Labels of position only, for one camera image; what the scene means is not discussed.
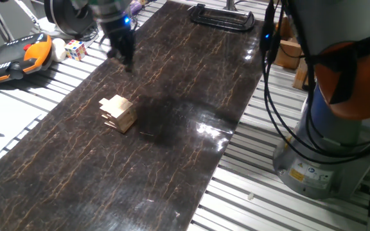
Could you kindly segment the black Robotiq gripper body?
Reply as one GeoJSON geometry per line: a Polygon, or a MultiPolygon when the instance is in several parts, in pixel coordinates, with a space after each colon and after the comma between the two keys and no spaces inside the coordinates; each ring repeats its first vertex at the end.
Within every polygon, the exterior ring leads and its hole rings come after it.
{"type": "Polygon", "coordinates": [[[117,20],[101,22],[100,25],[110,40],[111,48],[118,49],[123,59],[130,55],[134,57],[134,30],[130,27],[130,18],[127,15],[117,20]]]}

